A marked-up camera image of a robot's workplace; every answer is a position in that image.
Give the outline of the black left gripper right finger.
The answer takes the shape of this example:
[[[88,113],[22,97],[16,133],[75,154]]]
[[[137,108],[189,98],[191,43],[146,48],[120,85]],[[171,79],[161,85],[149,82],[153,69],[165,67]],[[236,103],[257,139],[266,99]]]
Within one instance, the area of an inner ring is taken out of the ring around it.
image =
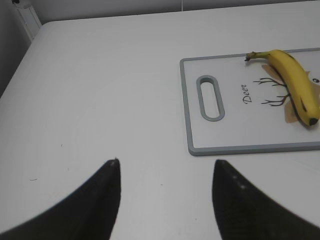
[[[253,185],[228,161],[215,161],[212,205],[223,240],[318,240],[320,228]]]

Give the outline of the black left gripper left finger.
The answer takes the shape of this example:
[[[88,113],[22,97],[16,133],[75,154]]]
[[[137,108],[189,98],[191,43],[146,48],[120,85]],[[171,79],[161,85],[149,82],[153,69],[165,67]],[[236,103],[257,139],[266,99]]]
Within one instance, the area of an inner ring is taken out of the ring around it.
[[[38,216],[3,233],[2,240],[108,240],[121,202],[121,165],[105,162],[86,182]]]

